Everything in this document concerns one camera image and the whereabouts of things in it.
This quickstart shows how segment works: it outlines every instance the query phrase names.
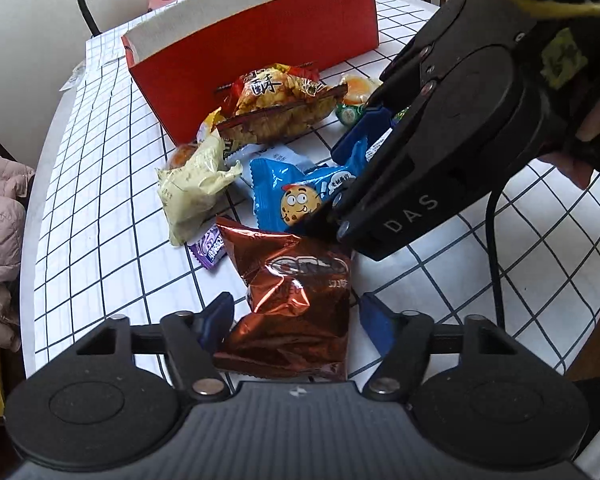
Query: blue snack package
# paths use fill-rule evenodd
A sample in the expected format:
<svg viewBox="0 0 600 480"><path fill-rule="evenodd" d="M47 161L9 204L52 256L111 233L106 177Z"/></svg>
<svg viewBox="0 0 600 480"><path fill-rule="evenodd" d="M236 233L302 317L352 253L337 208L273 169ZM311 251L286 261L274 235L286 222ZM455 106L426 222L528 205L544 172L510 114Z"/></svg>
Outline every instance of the blue snack package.
<svg viewBox="0 0 600 480"><path fill-rule="evenodd" d="M284 232L318 209L344 181L356 178L366 165L366 139L360 139L343 166L304 174L292 164L268 158L251 161L253 212L258 229Z"/></svg>

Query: human hand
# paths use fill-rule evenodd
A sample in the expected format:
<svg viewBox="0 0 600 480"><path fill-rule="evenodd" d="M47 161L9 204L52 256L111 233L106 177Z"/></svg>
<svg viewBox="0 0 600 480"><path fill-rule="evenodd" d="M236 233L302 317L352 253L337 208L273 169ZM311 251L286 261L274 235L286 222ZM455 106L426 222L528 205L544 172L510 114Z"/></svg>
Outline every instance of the human hand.
<svg viewBox="0 0 600 480"><path fill-rule="evenodd" d="M582 121L576 138L589 142L600 134L600 100ZM587 189L593 174L593 168L582 160L577 160L563 152L553 152L539 157L543 162L553 164L560 173L570 179L580 189Z"/></svg>

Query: yellow label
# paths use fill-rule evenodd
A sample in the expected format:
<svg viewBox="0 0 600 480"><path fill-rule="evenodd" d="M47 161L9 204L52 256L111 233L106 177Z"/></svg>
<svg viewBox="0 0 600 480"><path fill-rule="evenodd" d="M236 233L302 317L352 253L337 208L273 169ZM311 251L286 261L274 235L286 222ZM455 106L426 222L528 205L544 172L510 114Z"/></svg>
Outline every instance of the yellow label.
<svg viewBox="0 0 600 480"><path fill-rule="evenodd" d="M542 51L542 76L554 90L559 90L589 63L578 48L571 29L564 28Z"/></svg>

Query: pale yellow snack package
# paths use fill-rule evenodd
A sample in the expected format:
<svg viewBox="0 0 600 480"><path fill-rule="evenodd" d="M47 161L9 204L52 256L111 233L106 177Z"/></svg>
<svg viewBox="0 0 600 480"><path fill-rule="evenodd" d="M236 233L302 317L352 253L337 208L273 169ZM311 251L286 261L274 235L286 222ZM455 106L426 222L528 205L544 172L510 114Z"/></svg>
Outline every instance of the pale yellow snack package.
<svg viewBox="0 0 600 480"><path fill-rule="evenodd" d="M200 144L187 163L175 170L157 170L158 196L169 224L169 241L182 245L190 240L216 204L218 194L242 174L238 160L228 171L224 167L224 142L214 131Z"/></svg>

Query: black cable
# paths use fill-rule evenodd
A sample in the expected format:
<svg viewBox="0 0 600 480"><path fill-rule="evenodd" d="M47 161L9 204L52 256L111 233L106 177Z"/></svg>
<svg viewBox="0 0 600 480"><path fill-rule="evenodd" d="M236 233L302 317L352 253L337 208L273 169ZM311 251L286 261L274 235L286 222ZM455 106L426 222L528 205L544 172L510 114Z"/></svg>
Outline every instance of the black cable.
<svg viewBox="0 0 600 480"><path fill-rule="evenodd" d="M96 25L96 22L93 19L93 16L89 12L89 7L87 7L87 2L85 0L78 0L78 7L80 7L80 12L82 13L82 17L84 21L87 23L87 27L91 31L93 37L99 36L102 34L100 29Z"/></svg>
<svg viewBox="0 0 600 480"><path fill-rule="evenodd" d="M505 329L504 302L502 301L502 284L500 283L500 267L498 265L498 251L496 249L495 216L498 199L504 190L506 182L496 186L489 195L487 209L484 213L484 229L487 235L487 254L489 256L489 272L491 273L491 286L493 288L493 304L496 309L496 324Z"/></svg>

